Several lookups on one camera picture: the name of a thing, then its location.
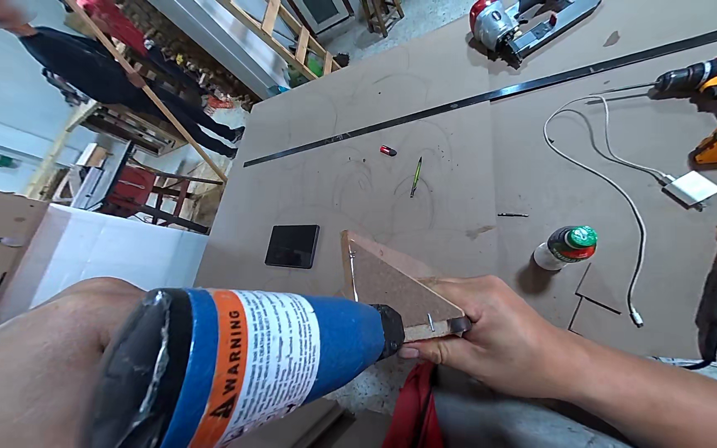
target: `glue bottle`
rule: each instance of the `glue bottle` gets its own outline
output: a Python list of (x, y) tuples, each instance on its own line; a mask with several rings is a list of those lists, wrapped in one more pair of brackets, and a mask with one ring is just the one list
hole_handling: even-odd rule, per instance
[(153, 290), (105, 352), (80, 445), (224, 446), (342, 387), (404, 339), (383, 304)]
[(557, 271), (569, 263), (587, 260), (597, 250), (597, 232), (588, 226), (566, 226), (555, 230), (533, 252), (535, 264)]

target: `red shirt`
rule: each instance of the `red shirt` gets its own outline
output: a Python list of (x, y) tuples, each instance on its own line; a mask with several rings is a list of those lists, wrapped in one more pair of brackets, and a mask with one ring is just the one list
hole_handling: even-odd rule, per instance
[(134, 27), (112, 0), (76, 0), (92, 17), (99, 18), (109, 26), (109, 34), (122, 41), (141, 56), (148, 55), (143, 33)]

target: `red battery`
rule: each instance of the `red battery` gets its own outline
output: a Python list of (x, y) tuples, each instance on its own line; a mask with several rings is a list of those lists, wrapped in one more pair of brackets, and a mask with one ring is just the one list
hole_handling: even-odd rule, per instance
[(381, 146), (381, 152), (384, 153), (384, 154), (386, 154), (386, 155), (389, 156), (389, 157), (394, 157), (394, 156), (396, 156), (396, 155), (398, 154), (397, 151), (395, 151), (395, 150), (392, 149), (392, 148), (389, 148), (389, 147), (386, 146), (386, 145), (382, 145), (382, 146)]

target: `wooden ladder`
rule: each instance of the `wooden ladder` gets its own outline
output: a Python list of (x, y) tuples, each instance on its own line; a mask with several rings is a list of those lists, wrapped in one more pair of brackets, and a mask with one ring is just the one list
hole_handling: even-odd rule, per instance
[[(236, 17), (238, 21), (247, 26), (255, 35), (259, 36), (265, 44), (283, 57), (287, 64), (294, 67), (298, 72), (303, 73), (309, 80), (315, 80), (318, 76), (306, 66), (307, 51), (312, 51), (317, 56), (323, 58), (323, 76), (341, 68), (339, 64), (334, 61), (334, 55), (327, 52), (323, 46), (309, 34), (308, 29), (306, 29), (304, 25), (301, 25), (300, 22), (281, 5), (281, 0), (268, 0), (267, 9), (264, 11), (264, 18), (261, 23), (249, 16), (243, 8), (237, 6), (232, 0), (217, 1)], [(281, 20), (298, 35), (298, 46), (295, 50), (295, 54), (292, 54), (273, 37), (273, 28), (276, 26), (277, 17), (281, 17)]]

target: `triangular wood piece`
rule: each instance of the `triangular wood piece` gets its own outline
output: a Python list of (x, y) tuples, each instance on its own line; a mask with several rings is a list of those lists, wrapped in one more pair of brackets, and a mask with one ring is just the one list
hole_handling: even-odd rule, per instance
[(438, 277), (436, 270), (349, 230), (342, 232), (342, 254), (345, 297), (394, 308), (402, 316), (406, 341), (466, 329), (463, 310), (418, 280)]

